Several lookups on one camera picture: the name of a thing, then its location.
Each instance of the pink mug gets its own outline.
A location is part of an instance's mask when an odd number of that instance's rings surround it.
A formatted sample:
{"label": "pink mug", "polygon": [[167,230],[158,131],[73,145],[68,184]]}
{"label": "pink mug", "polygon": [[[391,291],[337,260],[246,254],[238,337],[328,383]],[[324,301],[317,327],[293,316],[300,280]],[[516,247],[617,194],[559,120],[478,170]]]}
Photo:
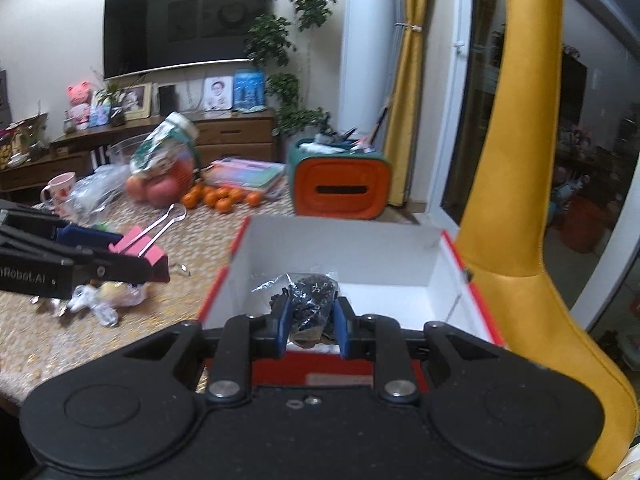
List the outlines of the pink mug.
{"label": "pink mug", "polygon": [[44,202],[47,209],[55,211],[59,215],[65,214],[65,202],[76,185],[76,174],[73,171],[55,176],[40,192],[40,200]]}

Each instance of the curtain tieback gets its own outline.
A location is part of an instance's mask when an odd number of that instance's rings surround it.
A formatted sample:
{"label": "curtain tieback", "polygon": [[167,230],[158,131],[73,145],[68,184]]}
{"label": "curtain tieback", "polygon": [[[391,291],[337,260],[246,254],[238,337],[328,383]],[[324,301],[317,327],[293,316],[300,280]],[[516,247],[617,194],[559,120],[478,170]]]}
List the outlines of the curtain tieback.
{"label": "curtain tieback", "polygon": [[408,28],[414,32],[422,32],[420,25],[414,25],[413,23],[396,23],[396,27]]}

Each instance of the gold photo frame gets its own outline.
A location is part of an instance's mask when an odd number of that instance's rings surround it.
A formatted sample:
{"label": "gold photo frame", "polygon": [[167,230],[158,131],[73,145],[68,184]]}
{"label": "gold photo frame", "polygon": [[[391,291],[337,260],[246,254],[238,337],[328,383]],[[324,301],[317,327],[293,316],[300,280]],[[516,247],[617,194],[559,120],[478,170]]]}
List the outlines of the gold photo frame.
{"label": "gold photo frame", "polygon": [[146,119],[151,115],[151,92],[153,85],[144,83],[133,85],[124,91],[120,106],[124,110],[127,121]]}

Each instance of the open box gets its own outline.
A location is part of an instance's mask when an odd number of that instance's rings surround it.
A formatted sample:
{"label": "open box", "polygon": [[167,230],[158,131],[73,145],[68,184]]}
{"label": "open box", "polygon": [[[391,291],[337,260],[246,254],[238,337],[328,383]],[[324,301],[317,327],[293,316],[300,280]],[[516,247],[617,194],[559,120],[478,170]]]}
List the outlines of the open box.
{"label": "open box", "polygon": [[[288,272],[335,273],[340,295],[357,316],[389,316],[413,330],[439,320],[502,344],[446,232],[311,217],[264,215],[244,221],[231,246],[230,263],[220,270],[198,316],[203,327],[222,327],[240,314],[268,313],[268,296],[251,291]],[[337,353],[337,346],[303,351],[290,343],[281,361],[254,363],[254,382],[336,384],[370,375],[370,364],[343,361]]]}

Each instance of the patterned tablecloth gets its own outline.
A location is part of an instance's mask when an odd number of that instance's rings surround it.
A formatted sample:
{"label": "patterned tablecloth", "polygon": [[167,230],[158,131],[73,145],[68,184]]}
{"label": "patterned tablecloth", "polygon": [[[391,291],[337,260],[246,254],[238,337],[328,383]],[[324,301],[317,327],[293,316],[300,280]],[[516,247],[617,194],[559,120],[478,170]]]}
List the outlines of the patterned tablecloth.
{"label": "patterned tablecloth", "polygon": [[[108,223],[118,232],[145,227],[162,212],[121,199]],[[41,312],[30,297],[0,292],[0,397],[20,405],[41,382],[100,355],[127,345],[182,319],[193,319],[202,306],[218,270],[226,264],[228,248],[249,214],[293,214],[288,195],[258,209],[245,204],[220,215],[200,206],[174,224],[158,244],[170,264],[183,264],[191,277],[172,276],[167,285],[154,284],[140,306],[120,309],[120,325],[103,328],[91,313],[62,324]]]}

